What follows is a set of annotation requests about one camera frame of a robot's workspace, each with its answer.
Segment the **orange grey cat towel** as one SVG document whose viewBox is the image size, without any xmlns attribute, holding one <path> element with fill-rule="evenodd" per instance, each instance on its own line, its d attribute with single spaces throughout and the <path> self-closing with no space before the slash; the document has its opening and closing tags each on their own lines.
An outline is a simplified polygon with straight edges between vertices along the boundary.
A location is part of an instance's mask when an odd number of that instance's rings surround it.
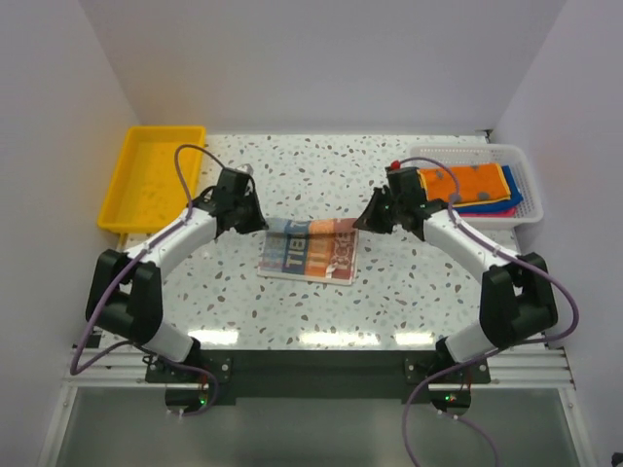
<svg viewBox="0 0 623 467">
<path fill-rule="evenodd" d="M 451 166 L 450 170 L 455 178 L 441 167 L 418 170 L 428 200 L 449 202 L 452 194 L 458 194 L 454 205 L 471 206 L 511 199 L 510 186 L 497 163 Z"/>
</svg>

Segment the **blue towel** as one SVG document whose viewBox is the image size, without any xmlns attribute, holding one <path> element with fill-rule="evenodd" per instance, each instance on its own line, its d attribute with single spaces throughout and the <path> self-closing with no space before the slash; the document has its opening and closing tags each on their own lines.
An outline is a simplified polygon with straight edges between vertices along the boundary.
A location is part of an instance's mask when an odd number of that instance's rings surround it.
<svg viewBox="0 0 623 467">
<path fill-rule="evenodd" d="M 508 165 L 503 165 L 501 167 L 502 173 L 504 175 L 505 181 L 510 189 L 510 199 L 505 199 L 501 201 L 496 201 L 494 203 L 489 204 L 478 204 L 471 205 L 465 207 L 456 206 L 455 210 L 465 210 L 467 212 L 483 212 L 483 211 L 498 211 L 505 210 L 511 207 L 515 207 L 517 210 L 518 205 L 524 200 L 521 191 L 517 187 L 515 179 L 512 175 L 511 169 Z"/>
</svg>

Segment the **pink microfiber towel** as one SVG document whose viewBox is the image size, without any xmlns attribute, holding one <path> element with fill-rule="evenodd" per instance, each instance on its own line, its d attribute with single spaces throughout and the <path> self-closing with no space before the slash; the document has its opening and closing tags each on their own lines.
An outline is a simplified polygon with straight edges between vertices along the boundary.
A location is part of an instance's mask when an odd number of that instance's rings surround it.
<svg viewBox="0 0 623 467">
<path fill-rule="evenodd" d="M 516 208 L 511 207 L 505 210 L 483 212 L 467 212 L 465 210 L 458 210 L 458 213 L 461 217 L 513 218 L 516 213 Z"/>
</svg>

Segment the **white orange patterned towel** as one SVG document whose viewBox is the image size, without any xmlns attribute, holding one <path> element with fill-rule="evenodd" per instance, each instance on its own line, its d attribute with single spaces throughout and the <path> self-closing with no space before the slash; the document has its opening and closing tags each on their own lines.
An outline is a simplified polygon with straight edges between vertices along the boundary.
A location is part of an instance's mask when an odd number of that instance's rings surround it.
<svg viewBox="0 0 623 467">
<path fill-rule="evenodd" d="M 269 218 L 260 276 L 350 285 L 356 276 L 359 230 L 353 218 L 295 221 Z"/>
</svg>

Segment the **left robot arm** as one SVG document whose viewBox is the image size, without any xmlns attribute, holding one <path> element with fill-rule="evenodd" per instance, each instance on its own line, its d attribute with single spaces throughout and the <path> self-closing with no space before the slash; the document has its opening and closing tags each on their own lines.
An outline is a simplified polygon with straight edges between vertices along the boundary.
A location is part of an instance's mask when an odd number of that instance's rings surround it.
<svg viewBox="0 0 623 467">
<path fill-rule="evenodd" d="M 202 370 L 200 345 L 165 319 L 164 279 L 221 234 L 268 227 L 252 173 L 248 164 L 222 169 L 217 183 L 154 238 L 124 252 L 103 252 L 95 264 L 88 322 L 164 357 L 180 381 L 196 379 Z"/>
</svg>

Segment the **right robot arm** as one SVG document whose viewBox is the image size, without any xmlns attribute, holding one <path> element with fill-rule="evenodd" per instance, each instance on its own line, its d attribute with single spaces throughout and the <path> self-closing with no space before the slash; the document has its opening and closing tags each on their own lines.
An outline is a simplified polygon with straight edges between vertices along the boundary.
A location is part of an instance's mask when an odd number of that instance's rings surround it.
<svg viewBox="0 0 623 467">
<path fill-rule="evenodd" d="M 468 363 L 504 350 L 553 327 L 558 311 L 542 257 L 522 256 L 490 240 L 464 222 L 443 199 L 428 200 L 419 171 L 394 162 L 387 183 L 373 191 L 354 227 L 391 234 L 396 226 L 448 254 L 480 284 L 478 318 L 438 340 L 427 371 L 458 380 Z"/>
</svg>

